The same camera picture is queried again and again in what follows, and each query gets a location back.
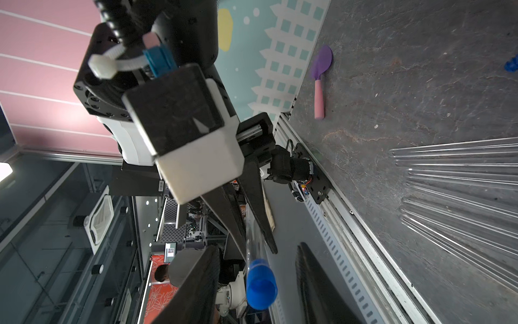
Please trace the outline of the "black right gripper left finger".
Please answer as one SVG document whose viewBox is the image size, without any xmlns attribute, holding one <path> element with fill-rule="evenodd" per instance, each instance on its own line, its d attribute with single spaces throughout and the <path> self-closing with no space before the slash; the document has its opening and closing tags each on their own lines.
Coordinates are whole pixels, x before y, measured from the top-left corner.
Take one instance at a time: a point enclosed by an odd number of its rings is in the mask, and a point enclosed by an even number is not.
<svg viewBox="0 0 518 324">
<path fill-rule="evenodd" d="M 172 262 L 156 268 L 155 280 L 178 288 L 154 323 L 218 323 L 215 298 L 220 273 L 220 253 L 214 246 L 186 248 Z"/>
</svg>

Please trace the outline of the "test tube with blue stopper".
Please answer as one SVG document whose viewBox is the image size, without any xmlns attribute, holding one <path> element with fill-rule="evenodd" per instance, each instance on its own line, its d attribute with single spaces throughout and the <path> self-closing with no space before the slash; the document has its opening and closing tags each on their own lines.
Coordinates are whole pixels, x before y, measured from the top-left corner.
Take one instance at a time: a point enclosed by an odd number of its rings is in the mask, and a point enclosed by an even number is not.
<svg viewBox="0 0 518 324">
<path fill-rule="evenodd" d="M 246 298 L 250 307 L 267 310 L 276 300 L 278 287 L 267 259 L 267 244 L 251 207 L 246 205 Z"/>
</svg>

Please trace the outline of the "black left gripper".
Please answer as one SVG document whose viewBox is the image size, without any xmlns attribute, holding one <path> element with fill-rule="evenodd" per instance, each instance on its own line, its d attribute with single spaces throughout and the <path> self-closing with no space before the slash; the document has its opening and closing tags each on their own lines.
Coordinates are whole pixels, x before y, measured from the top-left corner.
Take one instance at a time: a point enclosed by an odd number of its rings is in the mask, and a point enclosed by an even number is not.
<svg viewBox="0 0 518 324">
<path fill-rule="evenodd" d="M 271 162 L 271 151 L 276 145 L 272 121 L 268 114 L 262 112 L 241 122 L 237 129 L 236 140 L 246 159 L 243 173 L 237 181 L 265 242 L 272 254 L 276 255 L 278 248 L 264 203 L 259 167 Z M 226 227 L 240 255 L 246 259 L 246 229 L 233 185 L 224 184 L 203 194 L 201 198 Z"/>
</svg>

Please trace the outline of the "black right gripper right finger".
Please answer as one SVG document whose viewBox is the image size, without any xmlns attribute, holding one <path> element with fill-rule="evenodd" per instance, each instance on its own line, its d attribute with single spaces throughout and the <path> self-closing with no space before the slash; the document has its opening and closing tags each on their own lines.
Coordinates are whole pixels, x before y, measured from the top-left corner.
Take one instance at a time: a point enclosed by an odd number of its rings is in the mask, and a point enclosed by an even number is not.
<svg viewBox="0 0 518 324">
<path fill-rule="evenodd" d="M 297 247 L 295 268 L 304 323 L 360 322 L 304 242 Z"/>
</svg>

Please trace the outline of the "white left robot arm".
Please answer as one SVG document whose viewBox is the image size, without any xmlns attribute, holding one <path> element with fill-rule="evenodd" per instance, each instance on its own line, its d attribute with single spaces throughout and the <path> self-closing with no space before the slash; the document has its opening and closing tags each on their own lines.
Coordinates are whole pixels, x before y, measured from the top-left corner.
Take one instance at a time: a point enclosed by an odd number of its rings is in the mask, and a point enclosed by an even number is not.
<svg viewBox="0 0 518 324">
<path fill-rule="evenodd" d="M 278 248 L 260 174 L 275 148 L 266 113 L 241 121 L 216 69 L 216 1 L 96 1 L 74 92 L 117 142 L 124 161 L 148 167 L 178 205 L 202 199 L 238 251 L 246 233 L 237 182 L 272 253 Z"/>
</svg>

